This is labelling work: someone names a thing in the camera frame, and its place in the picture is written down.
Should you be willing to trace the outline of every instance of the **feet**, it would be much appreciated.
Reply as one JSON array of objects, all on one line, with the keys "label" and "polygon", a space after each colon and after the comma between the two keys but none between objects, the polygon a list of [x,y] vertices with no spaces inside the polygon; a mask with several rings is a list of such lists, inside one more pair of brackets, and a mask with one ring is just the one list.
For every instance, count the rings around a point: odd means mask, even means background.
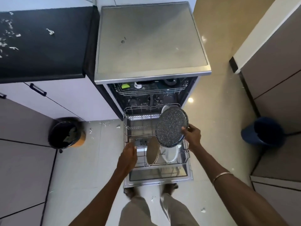
[{"label": "feet", "polygon": [[173,191],[175,191],[176,189],[178,189],[179,186],[177,183],[173,183],[173,184],[165,184],[164,188],[163,188],[163,192],[162,194],[169,194],[172,195]]},{"label": "feet", "polygon": [[123,193],[129,198],[132,199],[134,196],[138,195],[138,192],[135,187],[124,188]]}]

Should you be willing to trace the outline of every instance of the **wire rack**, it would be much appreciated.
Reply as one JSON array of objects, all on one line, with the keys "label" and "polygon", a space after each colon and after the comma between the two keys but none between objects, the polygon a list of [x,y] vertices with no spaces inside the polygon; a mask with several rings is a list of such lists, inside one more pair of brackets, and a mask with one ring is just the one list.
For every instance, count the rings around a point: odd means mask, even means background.
[{"label": "wire rack", "polygon": [[145,84],[142,85],[142,88],[137,89],[135,87],[135,82],[127,83],[130,87],[123,89],[123,83],[115,83],[114,88],[115,91],[118,92],[120,95],[124,96],[141,96],[141,95],[148,95],[148,94],[161,94],[161,93],[179,93],[184,90],[188,86],[188,79],[183,78],[180,80],[180,86],[176,88],[170,88],[167,86],[163,86],[158,81],[152,84]]},{"label": "wire rack", "polygon": [[[168,104],[168,106],[177,106],[180,107],[179,104]],[[186,141],[182,141],[178,144],[179,154],[177,159],[173,163],[167,163],[162,158],[162,154],[160,153],[157,161],[154,164],[148,164],[146,160],[146,151],[147,151],[147,143],[151,139],[151,137],[155,136],[155,130],[158,118],[160,117],[159,113],[149,113],[149,114],[141,114],[141,115],[128,115],[127,113],[131,112],[139,112],[143,111],[145,106],[136,106],[136,107],[128,107],[125,109],[124,115],[124,145],[129,142],[134,142],[137,146],[137,164],[134,169],[138,169],[141,167],[161,167],[166,165],[180,165],[186,164],[187,160],[190,158],[190,154],[188,151],[188,145]],[[157,110],[158,106],[149,107],[148,110]]]}]

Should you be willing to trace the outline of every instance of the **gold bangle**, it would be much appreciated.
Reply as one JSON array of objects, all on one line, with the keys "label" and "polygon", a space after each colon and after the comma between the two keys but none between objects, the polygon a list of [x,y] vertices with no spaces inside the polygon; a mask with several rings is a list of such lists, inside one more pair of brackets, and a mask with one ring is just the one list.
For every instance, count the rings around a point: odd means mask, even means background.
[{"label": "gold bangle", "polygon": [[223,172],[223,173],[220,173],[219,175],[217,175],[217,176],[213,179],[212,185],[214,186],[214,182],[215,182],[215,180],[216,180],[218,177],[220,177],[220,176],[222,176],[222,175],[226,175],[226,174],[231,174],[231,175],[233,175],[233,174],[230,173],[230,172]]}]

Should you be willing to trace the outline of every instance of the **dishwasher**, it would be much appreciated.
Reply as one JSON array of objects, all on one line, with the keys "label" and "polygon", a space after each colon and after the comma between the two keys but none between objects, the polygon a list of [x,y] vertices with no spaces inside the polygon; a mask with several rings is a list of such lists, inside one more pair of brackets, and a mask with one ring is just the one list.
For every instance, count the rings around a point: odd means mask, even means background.
[{"label": "dishwasher", "polygon": [[188,144],[173,163],[146,160],[163,106],[182,108],[211,67],[188,2],[102,7],[94,81],[124,121],[137,164],[124,187],[193,180]]}]

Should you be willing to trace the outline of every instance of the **blue bucket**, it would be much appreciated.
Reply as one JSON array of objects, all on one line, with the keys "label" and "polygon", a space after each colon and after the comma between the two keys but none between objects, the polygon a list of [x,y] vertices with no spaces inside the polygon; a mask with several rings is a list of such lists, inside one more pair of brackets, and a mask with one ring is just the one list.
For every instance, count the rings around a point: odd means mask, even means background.
[{"label": "blue bucket", "polygon": [[273,119],[260,117],[241,131],[244,141],[254,145],[280,147],[285,142],[283,128]]}]

